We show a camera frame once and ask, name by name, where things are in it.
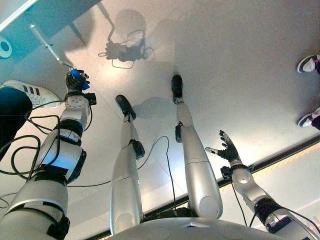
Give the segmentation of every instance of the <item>reflective floor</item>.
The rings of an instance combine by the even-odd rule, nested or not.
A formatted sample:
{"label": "reflective floor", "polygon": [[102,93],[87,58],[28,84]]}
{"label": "reflective floor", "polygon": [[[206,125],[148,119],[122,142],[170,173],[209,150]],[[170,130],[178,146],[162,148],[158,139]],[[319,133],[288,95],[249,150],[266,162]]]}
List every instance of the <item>reflective floor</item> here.
{"label": "reflective floor", "polygon": [[[115,97],[123,94],[137,114],[134,124],[147,154],[159,137],[168,136],[175,193],[181,196],[187,187],[183,148],[174,135],[172,76],[182,76],[184,102],[204,147],[221,146],[221,129],[233,140],[244,164],[268,159],[319,135],[313,127],[299,128],[297,121],[319,106],[320,77],[296,70],[302,58],[319,53],[319,12],[317,0],[307,4],[302,0],[39,0],[1,33],[13,52],[0,60],[0,84],[19,80],[64,98],[68,69],[28,29],[28,23],[35,21],[62,59],[87,72],[88,92],[97,97],[91,127],[82,137],[86,162],[72,185],[111,178],[122,126]],[[59,115],[63,109],[63,105],[42,108],[32,115]],[[55,120],[42,123],[52,127]],[[25,134],[45,139],[29,123],[18,132]],[[32,144],[31,140],[13,144],[0,168],[11,170],[11,153]],[[167,141],[160,140],[139,170],[144,212],[173,200],[166,149]],[[33,154],[17,154],[18,169],[27,170]],[[220,179],[220,168],[228,162],[208,157]],[[0,175],[0,181],[0,196],[24,184],[15,176]],[[83,239],[107,229],[109,202],[109,184],[70,188],[71,228],[66,239]]]}

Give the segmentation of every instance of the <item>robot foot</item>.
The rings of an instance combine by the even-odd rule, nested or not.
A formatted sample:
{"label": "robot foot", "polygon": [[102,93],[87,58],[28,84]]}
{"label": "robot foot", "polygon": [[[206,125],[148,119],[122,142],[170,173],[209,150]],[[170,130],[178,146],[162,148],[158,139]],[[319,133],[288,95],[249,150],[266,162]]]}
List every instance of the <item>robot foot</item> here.
{"label": "robot foot", "polygon": [[130,114],[132,116],[133,120],[136,119],[136,113],[132,109],[130,102],[128,101],[128,99],[126,99],[125,96],[123,96],[123,95],[116,96],[115,102],[119,106],[119,108],[121,109],[122,113],[125,116]]}
{"label": "robot foot", "polygon": [[180,75],[174,75],[171,80],[171,89],[173,93],[173,102],[178,104],[182,101],[182,78]]}

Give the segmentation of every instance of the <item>black pants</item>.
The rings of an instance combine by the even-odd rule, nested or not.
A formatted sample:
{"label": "black pants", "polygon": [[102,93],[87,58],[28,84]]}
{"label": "black pants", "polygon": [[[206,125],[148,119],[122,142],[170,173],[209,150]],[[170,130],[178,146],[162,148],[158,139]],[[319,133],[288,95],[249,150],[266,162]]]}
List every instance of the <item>black pants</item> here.
{"label": "black pants", "polygon": [[311,125],[320,130],[320,116],[313,119]]}
{"label": "black pants", "polygon": [[[0,148],[15,138],[25,124],[25,114],[32,109],[32,102],[23,92],[12,87],[0,88]],[[0,161],[9,146],[0,152]]]}

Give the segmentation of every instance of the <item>white sneaker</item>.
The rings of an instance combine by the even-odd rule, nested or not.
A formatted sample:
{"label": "white sneaker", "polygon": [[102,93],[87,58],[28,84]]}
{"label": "white sneaker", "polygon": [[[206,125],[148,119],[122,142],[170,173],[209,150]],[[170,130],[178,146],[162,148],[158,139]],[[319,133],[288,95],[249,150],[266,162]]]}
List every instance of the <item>white sneaker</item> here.
{"label": "white sneaker", "polygon": [[320,64],[320,55],[311,55],[302,59],[297,67],[298,73],[312,72],[317,69]]}
{"label": "white sneaker", "polygon": [[[1,87],[10,87],[24,92],[32,102],[33,107],[40,106],[45,103],[52,101],[59,101],[59,97],[55,95],[52,91],[47,90],[40,86],[35,86],[31,84],[24,83],[22,81],[9,80],[6,81]],[[48,105],[44,105],[44,108],[55,108],[58,107],[61,102],[54,102]]]}
{"label": "white sneaker", "polygon": [[300,128],[308,127],[311,125],[312,121],[320,116],[320,107],[318,107],[314,112],[303,116],[298,122]]}

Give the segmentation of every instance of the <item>person's foot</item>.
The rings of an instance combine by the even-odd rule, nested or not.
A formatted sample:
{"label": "person's foot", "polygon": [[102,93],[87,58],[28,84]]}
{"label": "person's foot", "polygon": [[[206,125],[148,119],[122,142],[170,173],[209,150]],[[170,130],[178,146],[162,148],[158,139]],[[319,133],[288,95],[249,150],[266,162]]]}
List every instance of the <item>person's foot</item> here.
{"label": "person's foot", "polygon": [[316,118],[320,116],[320,107],[318,107],[314,112],[309,113],[305,116],[303,116],[299,122],[298,122],[298,126],[300,128],[304,128],[304,127],[308,127],[311,125],[312,121]]}
{"label": "person's foot", "polygon": [[173,93],[173,102],[174,104],[178,104],[179,102],[183,102],[182,100],[182,78],[180,75],[174,75],[171,80],[171,90]]}
{"label": "person's foot", "polygon": [[136,113],[132,109],[130,102],[128,101],[128,99],[126,99],[125,96],[123,95],[116,96],[115,102],[121,109],[123,115],[127,116],[128,114],[131,114],[133,120],[136,119]]}
{"label": "person's foot", "polygon": [[[29,97],[33,107],[38,107],[42,104],[60,100],[59,97],[55,95],[52,91],[47,90],[40,86],[27,84],[22,81],[9,80],[9,81],[6,81],[1,87],[10,87],[10,88],[17,89],[21,92],[24,92]],[[53,102],[53,103],[44,105],[43,107],[55,108],[60,104],[61,102]]]}
{"label": "person's foot", "polygon": [[317,70],[320,64],[320,55],[311,55],[302,59],[297,67],[298,73],[308,73]]}

